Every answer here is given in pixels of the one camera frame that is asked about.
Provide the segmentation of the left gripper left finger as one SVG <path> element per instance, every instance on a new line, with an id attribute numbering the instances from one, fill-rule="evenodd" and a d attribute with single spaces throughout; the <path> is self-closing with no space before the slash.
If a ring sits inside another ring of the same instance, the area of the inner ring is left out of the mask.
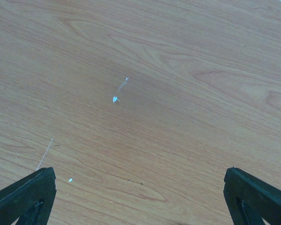
<path id="1" fill-rule="evenodd" d="M 41 168 L 0 190 L 0 225 L 46 225 L 56 196 L 55 172 Z"/>

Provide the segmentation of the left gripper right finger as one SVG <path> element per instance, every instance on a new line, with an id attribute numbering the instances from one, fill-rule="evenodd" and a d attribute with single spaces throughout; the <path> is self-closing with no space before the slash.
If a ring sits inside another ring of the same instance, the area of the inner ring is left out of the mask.
<path id="1" fill-rule="evenodd" d="M 281 225 L 281 191 L 239 169 L 224 177 L 224 198 L 235 225 Z"/>

